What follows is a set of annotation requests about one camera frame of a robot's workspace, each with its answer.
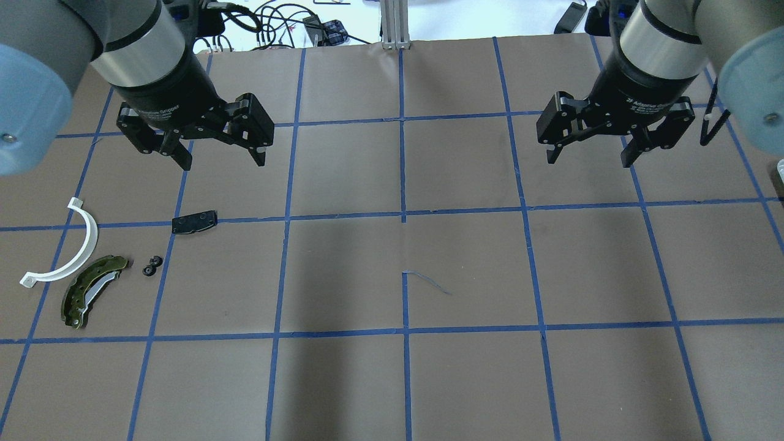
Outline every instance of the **black device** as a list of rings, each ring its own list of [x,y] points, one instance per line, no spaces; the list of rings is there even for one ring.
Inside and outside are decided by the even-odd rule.
[[[566,9],[564,16],[555,25],[554,34],[569,34],[575,30],[577,24],[583,19],[583,15],[588,9],[587,5],[572,2],[569,8]]]
[[[129,8],[128,13],[139,13],[132,5],[124,7]],[[119,53],[134,44],[146,48],[155,44],[167,48],[169,56],[138,61],[149,66],[148,70],[157,70],[157,79],[145,76],[145,70],[135,69],[135,61],[126,58],[122,65],[102,66],[102,75],[117,79],[117,82],[110,82],[125,99],[116,122],[120,131],[139,153],[149,155],[155,151],[168,156],[183,170],[191,169],[192,158],[181,140],[207,138],[239,145],[250,153],[257,166],[263,166],[267,147],[274,141],[274,123],[270,116],[252,93],[244,93],[234,102],[221,99],[192,52],[194,40],[199,35],[223,28],[221,13],[234,20],[236,17],[232,14],[252,13],[243,6],[209,0],[157,0],[153,10],[147,13],[149,17],[131,37],[107,44],[108,52]],[[153,35],[158,40],[150,43],[145,35]],[[159,64],[173,64],[173,68],[159,67]],[[122,71],[123,75],[117,75],[115,71]],[[140,78],[127,80],[129,72]]]
[[[630,134],[633,139],[621,153],[623,166],[629,167],[646,151],[674,147],[695,119],[691,101],[681,96],[695,76],[668,79],[648,73],[630,61],[629,56],[638,53],[626,53],[621,47],[620,35],[635,7],[641,8],[644,20],[656,22],[645,2],[638,6],[637,0],[611,0],[609,5],[614,49],[588,97],[576,100],[569,93],[556,92],[536,121],[539,143],[554,146],[547,152],[550,164],[573,142],[594,135]],[[637,46],[627,49],[645,50]],[[661,119],[656,129],[648,128]]]
[[[313,43],[313,46],[323,46],[327,35],[318,16],[307,16],[302,19],[302,22],[305,24],[305,31],[310,36],[310,42]]]

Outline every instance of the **black plastic part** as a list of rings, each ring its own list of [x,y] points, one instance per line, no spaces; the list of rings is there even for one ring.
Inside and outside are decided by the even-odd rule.
[[[623,167],[631,167],[640,155],[654,148],[670,150],[675,147],[694,120],[691,101],[688,97],[681,97],[656,130],[649,130],[644,126],[631,129],[633,139],[621,152]]]
[[[596,37],[610,36],[610,1],[599,0],[596,5],[588,9],[585,31]]]
[[[574,31],[575,27],[580,23],[580,20],[583,19],[586,9],[588,9],[587,6],[572,2],[558,21],[558,24],[555,25],[555,31],[553,31],[553,33],[569,34]]]
[[[149,155],[157,151],[161,155],[169,156],[174,159],[183,170],[191,169],[193,157],[191,153],[180,143],[179,138],[174,138],[175,144],[169,138],[167,145],[164,145],[165,137],[156,133],[146,121],[144,121],[127,103],[120,105],[120,112],[117,116],[117,127],[123,135],[131,141],[133,147],[139,153]]]
[[[216,225],[218,225],[218,213],[215,210],[188,214],[172,219],[172,234],[190,235],[209,230]]]

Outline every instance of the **blue tape line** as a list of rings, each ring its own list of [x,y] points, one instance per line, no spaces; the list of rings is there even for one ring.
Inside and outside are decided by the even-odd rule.
[[[542,111],[512,111],[510,115],[512,116],[521,116],[521,115],[541,115]]]
[[[208,58],[207,66],[210,66],[210,61],[212,60],[212,54]],[[193,151],[194,142],[191,141],[188,144],[188,152]],[[180,209],[183,203],[183,197],[185,195],[185,184],[187,183],[188,172],[183,171],[183,175],[180,178],[180,189],[177,194],[177,203],[174,209],[174,217],[180,216]],[[153,307],[152,312],[152,319],[150,320],[150,331],[147,334],[147,338],[145,339],[146,344],[144,345],[144,356],[142,358],[142,366],[139,373],[139,382],[136,384],[136,395],[133,399],[133,408],[131,411],[131,421],[128,427],[128,441],[133,440],[133,434],[136,431],[136,419],[139,416],[139,405],[141,404],[142,399],[142,391],[144,388],[144,380],[147,377],[147,366],[150,363],[150,352],[152,351],[152,344],[154,342],[155,336],[155,328],[158,325],[158,315],[161,311],[161,302],[163,300],[163,292],[166,285],[166,278],[169,275],[169,262],[172,258],[172,250],[174,248],[174,234],[169,235],[169,244],[166,247],[166,257],[163,260],[163,266],[161,270],[161,282],[158,284],[158,295],[155,297],[155,305]]]
[[[558,411],[555,403],[555,391],[553,387],[553,374],[550,369],[550,350],[547,347],[547,328],[544,319],[544,311],[542,310],[542,299],[539,295],[539,278],[536,273],[536,260],[534,258],[534,250],[531,241],[531,229],[528,222],[528,210],[525,203],[525,193],[523,192],[523,183],[520,176],[520,163],[517,160],[517,142],[514,139],[514,126],[512,125],[512,114],[509,101],[509,90],[506,87],[506,76],[503,71],[503,62],[501,61],[501,50],[498,47],[498,39],[492,38],[493,48],[495,49],[495,61],[498,64],[498,72],[501,78],[501,89],[503,91],[503,103],[506,109],[506,126],[509,129],[509,142],[512,150],[512,163],[514,165],[514,177],[517,181],[517,193],[520,196],[520,206],[524,207],[521,211],[523,214],[523,229],[525,233],[525,245],[528,251],[528,263],[531,267],[531,280],[534,289],[534,302],[536,303],[536,319],[539,326],[539,333],[541,335],[540,342],[542,345],[542,359],[544,362],[545,382],[547,386],[547,398],[550,401],[550,418],[553,422],[553,434],[556,441],[561,441],[561,428],[558,425]]]
[[[95,133],[72,133],[72,134],[63,134],[57,135],[56,139],[67,139],[67,138],[92,138],[96,134]],[[122,136],[122,132],[100,132],[98,133],[98,137],[120,137]]]
[[[403,382],[405,385],[405,439],[412,441],[412,416],[411,416],[411,335],[408,331],[408,274],[401,274],[403,292]]]
[[[286,218],[283,216],[271,216],[271,217],[234,217],[230,219],[221,219],[221,224],[250,224],[256,222],[281,222],[285,221]]]
[[[645,202],[647,206],[694,206],[694,205],[720,205],[720,204],[747,204],[759,202],[759,199],[707,199],[704,201],[661,201]]]
[[[431,214],[471,214],[471,213],[509,213],[522,211],[519,206],[500,206],[498,208],[451,208],[442,210],[409,210],[409,216],[430,216]]]
[[[272,429],[272,407],[275,399],[275,378],[278,372],[278,346],[280,344],[279,334],[281,332],[281,315],[283,311],[283,293],[285,290],[286,279],[286,259],[289,254],[289,231],[291,228],[291,209],[292,209],[292,187],[294,185],[294,163],[296,161],[296,142],[299,132],[299,109],[302,104],[302,83],[305,76],[305,54],[303,49],[299,57],[299,76],[296,85],[296,105],[294,108],[294,130],[292,134],[292,150],[289,157],[289,182],[286,187],[286,211],[285,227],[283,231],[283,251],[281,253],[281,273],[278,280],[278,302],[275,305],[275,328],[276,336],[272,340],[272,356],[270,357],[270,385],[267,389],[267,420],[265,421],[265,439],[269,441]]]
[[[207,333],[201,335],[156,335],[155,341],[216,341],[216,340],[263,340],[272,338],[271,332],[259,333]]]
[[[291,216],[291,221],[320,221],[324,219],[353,219],[356,217],[397,217],[398,211],[382,211],[378,213],[339,213],[339,214],[304,214]]]
[[[539,331],[539,325],[434,326],[411,328],[409,333],[484,333]]]
[[[623,147],[626,148],[626,139],[621,137],[620,138]],[[694,401],[695,411],[697,413],[697,420],[699,421],[699,427],[702,430],[702,437],[705,441],[710,441],[710,432],[708,431],[708,424],[705,419],[705,414],[702,412],[702,403],[699,399],[699,393],[697,393],[697,384],[694,380],[694,375],[691,372],[691,364],[688,359],[688,353],[686,352],[686,344],[684,343],[683,334],[681,333],[681,327],[678,322],[678,316],[675,311],[675,304],[673,303],[673,297],[670,293],[670,284],[667,282],[667,276],[664,272],[664,264],[662,263],[662,257],[659,254],[659,245],[656,242],[656,236],[653,232],[653,225],[651,223],[651,218],[648,215],[648,206],[645,202],[645,197],[643,196],[642,187],[640,186],[640,181],[637,179],[637,171],[634,169],[634,166],[630,167],[630,171],[632,173],[632,181],[634,182],[634,189],[637,192],[637,197],[640,199],[640,206],[642,211],[643,219],[645,220],[645,228],[648,230],[648,239],[651,241],[651,248],[653,249],[653,256],[656,260],[656,267],[659,270],[659,278],[662,281],[662,289],[664,290],[664,297],[667,301],[667,308],[670,310],[670,319],[673,322],[673,329],[675,330],[675,338],[678,343],[678,348],[681,351],[681,358],[684,365],[684,371],[686,373],[686,380],[688,382],[689,391],[691,392],[691,398]]]
[[[372,335],[395,335],[403,333],[399,328],[380,328],[374,330],[338,330],[338,331],[292,331],[277,333],[280,338],[337,338],[367,337]]]
[[[0,227],[0,231],[47,231],[64,230],[65,225],[36,225],[32,227]]]
[[[66,343],[128,343],[147,341],[145,336],[116,337],[40,337],[34,338],[33,344],[66,344]]]
[[[599,70],[604,70],[604,61],[601,60],[601,55],[599,54],[599,46],[596,44],[596,39],[593,35],[588,35],[590,37],[590,44],[593,47],[593,54],[596,57],[596,63],[599,65]]]
[[[506,113],[491,112],[491,113],[466,113],[461,115],[422,115],[422,116],[406,116],[402,118],[405,121],[433,121],[436,119],[494,118],[499,116],[506,116]]]
[[[547,325],[547,330],[628,330],[637,328],[666,328],[672,322],[565,323]]]
[[[591,210],[594,208],[626,208],[631,206],[640,206],[639,202],[605,202],[595,204],[561,204],[561,205],[545,205],[545,206],[530,206],[528,211],[544,211],[544,210]]]
[[[338,119],[335,121],[311,121],[311,122],[295,122],[292,126],[306,127],[306,126],[334,126],[338,124],[367,124],[369,122],[391,122],[397,121],[397,118],[384,119],[384,118],[368,118],[368,119]]]
[[[397,51],[397,89],[400,94],[400,214],[401,222],[406,222],[405,212],[405,129],[403,123],[405,121],[405,97],[403,94],[404,78],[403,78],[403,49]]]
[[[784,198],[770,197],[764,198],[764,202],[784,202]],[[716,204],[746,204],[757,203],[759,199],[744,198],[744,199],[708,199],[705,201],[646,201],[648,206],[699,206],[699,205],[716,205]],[[528,211],[542,211],[542,210],[592,210],[597,208],[626,208],[640,206],[639,202],[599,202],[587,204],[561,204],[561,205],[544,205],[544,206],[529,206]],[[466,214],[466,213],[507,213],[521,211],[519,206],[500,206],[500,207],[482,207],[482,208],[452,208],[452,209],[436,209],[436,210],[407,210],[406,216],[430,216],[432,214]],[[350,219],[357,217],[397,217],[400,216],[398,211],[381,211],[370,213],[336,213],[336,214],[304,214],[299,216],[291,216],[291,221],[318,221],[322,219]],[[282,222],[285,221],[283,216],[271,217],[229,217],[221,219],[221,224],[249,224],[260,222]],[[144,222],[115,222],[109,224],[98,224],[99,228],[142,228],[142,227],[164,227],[171,224],[170,220],[153,220]],[[66,225],[33,225],[30,227],[0,227],[0,232],[5,231],[47,231],[47,230],[84,230],[83,224],[69,224]]]
[[[109,103],[111,102],[111,95],[114,92],[112,88],[109,89],[107,93],[106,100],[103,104],[103,110],[101,111],[100,118],[98,119],[98,126],[96,127],[96,131],[93,133],[93,142],[90,144],[90,149],[87,152],[87,158],[85,158],[85,165],[82,167],[82,174],[79,177],[79,182],[76,185],[76,189],[74,190],[74,197],[78,197],[79,193],[82,191],[82,185],[85,182],[85,176],[87,175],[87,169],[90,166],[90,159],[93,157],[93,152],[95,151],[95,146],[98,141],[98,132],[100,132],[100,127],[103,124],[103,119],[106,117],[107,109],[109,108]],[[63,232],[60,234],[60,241],[57,243],[57,249],[55,250],[54,257],[52,259],[52,264],[49,267],[50,271],[54,271],[57,266],[57,261],[60,259],[60,253],[63,251],[63,244],[65,243],[65,237],[68,233],[67,227],[71,224],[71,219],[73,218],[74,212],[73,210],[68,210],[68,215],[65,220],[65,225],[63,228]],[[38,307],[35,309],[35,314],[33,315],[33,323],[30,325],[30,331],[27,333],[27,339],[24,343],[24,348],[22,349],[22,355],[19,358],[19,363],[16,365],[16,372],[13,376],[13,382],[11,384],[11,389],[8,392],[8,397],[5,400],[5,406],[3,407],[2,416],[0,416],[0,436],[2,436],[3,428],[5,427],[5,422],[8,420],[8,413],[11,410],[11,404],[13,403],[13,397],[16,394],[16,388],[19,386],[19,379],[22,376],[22,370],[24,369],[24,365],[27,361],[27,354],[30,351],[30,346],[33,342],[33,336],[35,335],[35,329],[38,327],[38,320],[41,318],[41,311],[43,311],[44,303],[46,302],[46,296],[49,293],[49,287],[51,286],[50,283],[46,283],[44,285],[44,289],[41,293],[41,299],[38,300]]]
[[[681,320],[681,326],[730,326],[730,325],[771,325],[784,323],[784,317],[755,317],[751,319],[707,319]]]
[[[98,228],[140,228],[140,227],[171,227],[170,220],[157,220],[153,222],[114,222],[109,224],[98,224]],[[79,229],[84,229],[84,225],[78,225]]]

